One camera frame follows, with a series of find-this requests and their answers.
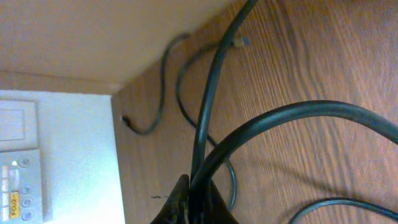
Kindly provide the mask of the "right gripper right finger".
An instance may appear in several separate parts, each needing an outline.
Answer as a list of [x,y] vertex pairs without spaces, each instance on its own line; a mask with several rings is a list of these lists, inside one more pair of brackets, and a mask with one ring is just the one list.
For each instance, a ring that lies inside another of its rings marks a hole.
[[215,183],[211,180],[208,199],[208,223],[211,224],[238,224],[224,202]]

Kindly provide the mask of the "black cable gold plug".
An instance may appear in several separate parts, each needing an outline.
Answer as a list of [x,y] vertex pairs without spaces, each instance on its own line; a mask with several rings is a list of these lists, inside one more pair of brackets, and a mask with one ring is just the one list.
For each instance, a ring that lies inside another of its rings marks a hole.
[[220,77],[221,68],[226,57],[227,50],[230,43],[235,36],[235,33],[249,15],[258,0],[247,0],[242,8],[232,20],[227,30],[219,41],[218,48],[213,57],[208,78],[201,101],[200,113],[198,115],[198,124],[195,131],[195,140],[193,145],[192,168],[190,183],[193,188],[194,180],[198,171],[205,159],[205,146],[208,136],[208,127],[210,122],[211,111],[215,99],[215,93]]

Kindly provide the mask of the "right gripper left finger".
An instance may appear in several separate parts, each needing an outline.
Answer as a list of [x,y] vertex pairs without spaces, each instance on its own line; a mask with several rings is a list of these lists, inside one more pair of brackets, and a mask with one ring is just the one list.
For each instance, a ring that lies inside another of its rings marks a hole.
[[183,174],[178,179],[164,206],[151,224],[186,224],[190,178]]

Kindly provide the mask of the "grey wall control panel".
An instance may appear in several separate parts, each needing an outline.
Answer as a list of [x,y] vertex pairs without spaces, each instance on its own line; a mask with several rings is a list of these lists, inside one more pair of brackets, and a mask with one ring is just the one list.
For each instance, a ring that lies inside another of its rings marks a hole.
[[1,100],[1,223],[42,223],[36,104]]

